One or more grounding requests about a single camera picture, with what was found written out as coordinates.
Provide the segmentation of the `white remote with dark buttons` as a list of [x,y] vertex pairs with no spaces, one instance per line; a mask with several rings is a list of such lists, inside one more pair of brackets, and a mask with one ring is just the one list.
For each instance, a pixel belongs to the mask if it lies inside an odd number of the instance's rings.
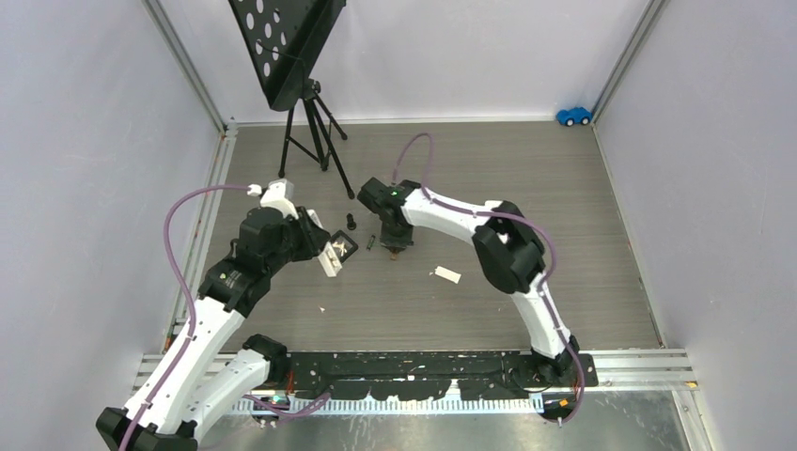
[[342,269],[340,258],[335,247],[330,242],[324,244],[317,256],[317,260],[321,264],[327,277],[337,277]]

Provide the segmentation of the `white battery cover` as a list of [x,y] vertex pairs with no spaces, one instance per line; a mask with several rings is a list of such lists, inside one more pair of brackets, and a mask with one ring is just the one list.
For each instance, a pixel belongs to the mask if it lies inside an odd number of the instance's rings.
[[459,272],[454,272],[454,271],[452,271],[452,270],[450,270],[448,268],[445,268],[443,266],[437,266],[434,269],[433,274],[438,276],[438,277],[441,277],[441,278],[443,278],[443,279],[445,279],[445,280],[447,280],[447,281],[449,281],[449,282],[451,282],[453,284],[458,284],[460,282],[460,280],[461,280],[461,274]]

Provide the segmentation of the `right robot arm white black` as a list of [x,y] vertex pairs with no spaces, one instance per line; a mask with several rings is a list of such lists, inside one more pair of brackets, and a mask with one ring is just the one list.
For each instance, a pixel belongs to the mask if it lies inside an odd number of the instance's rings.
[[486,280],[514,302],[530,338],[539,378],[560,385],[585,375],[578,343],[558,313],[548,280],[555,263],[547,236],[509,201],[469,204],[437,194],[418,182],[386,185],[369,179],[357,199],[382,222],[382,245],[401,252],[419,228],[428,228],[473,246]]

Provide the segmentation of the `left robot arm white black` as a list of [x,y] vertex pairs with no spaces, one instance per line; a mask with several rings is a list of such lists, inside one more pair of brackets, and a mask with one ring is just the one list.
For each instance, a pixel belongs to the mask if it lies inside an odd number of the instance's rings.
[[96,427],[112,450],[196,450],[215,423],[254,388],[280,387],[290,372],[285,345],[254,334],[221,371],[211,363],[287,264],[331,257],[331,235],[313,210],[247,213],[230,253],[210,270],[191,322],[122,408],[105,408]]

